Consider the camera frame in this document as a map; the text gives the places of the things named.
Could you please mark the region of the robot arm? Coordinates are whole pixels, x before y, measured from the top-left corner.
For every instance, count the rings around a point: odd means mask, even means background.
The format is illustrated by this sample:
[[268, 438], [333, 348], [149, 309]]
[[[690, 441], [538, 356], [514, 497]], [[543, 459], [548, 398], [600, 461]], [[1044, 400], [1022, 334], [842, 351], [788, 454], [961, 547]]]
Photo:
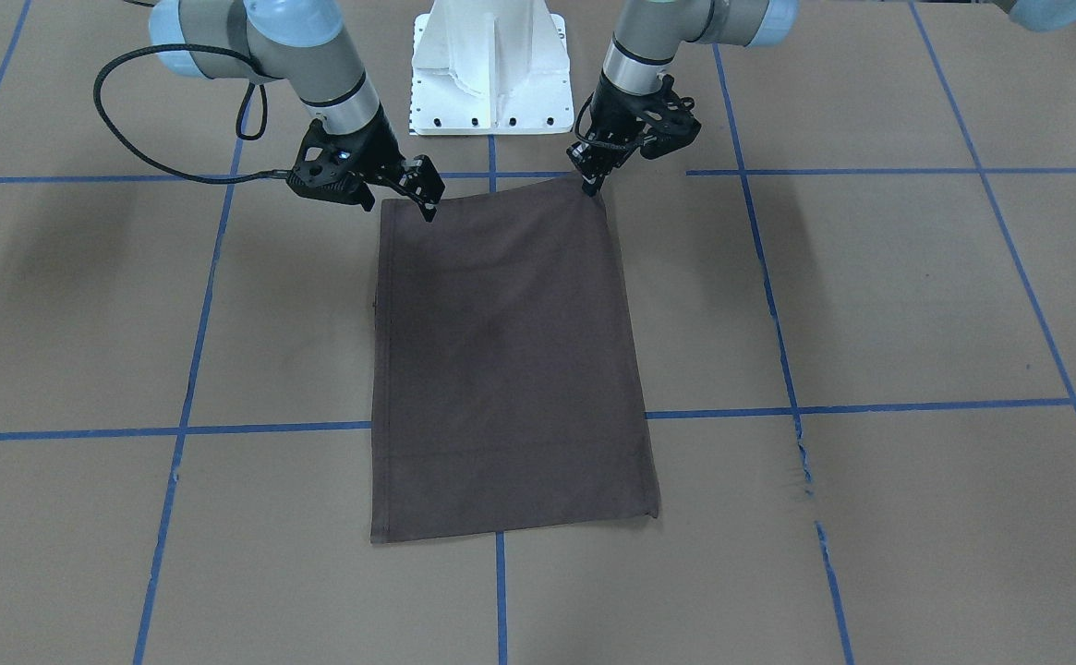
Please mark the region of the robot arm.
[[798, 1], [626, 1], [567, 148], [584, 193], [597, 195], [632, 155], [655, 160], [699, 135], [695, 102], [674, 91], [669, 72], [682, 43], [777, 45], [798, 13]]
[[159, 1], [148, 34], [180, 76], [288, 81], [310, 123], [284, 174], [302, 198], [371, 210], [372, 189], [435, 218], [444, 184], [428, 156], [405, 157], [334, 1]]

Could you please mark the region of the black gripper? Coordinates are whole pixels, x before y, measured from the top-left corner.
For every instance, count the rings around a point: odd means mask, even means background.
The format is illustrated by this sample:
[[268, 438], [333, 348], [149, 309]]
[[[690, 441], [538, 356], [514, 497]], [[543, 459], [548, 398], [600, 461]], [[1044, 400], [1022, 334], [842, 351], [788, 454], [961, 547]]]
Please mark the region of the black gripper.
[[425, 222], [436, 218], [445, 192], [443, 178], [430, 156], [404, 157], [384, 111], [377, 111], [360, 130], [348, 135], [332, 135], [325, 118], [315, 117], [305, 138], [327, 140], [335, 148], [344, 148], [349, 164], [370, 186], [390, 187], [415, 202]]
[[[656, 73], [653, 90], [645, 94], [619, 88], [605, 73], [599, 76], [597, 87], [574, 121], [575, 143], [567, 148], [575, 169], [583, 178], [581, 188], [589, 197], [597, 195], [605, 178], [629, 160], [634, 152], [640, 152], [647, 126], [637, 116], [639, 104], [645, 96], [659, 90], [660, 77], [664, 75]], [[591, 123], [587, 130], [581, 132], [581, 115], [586, 111]]]

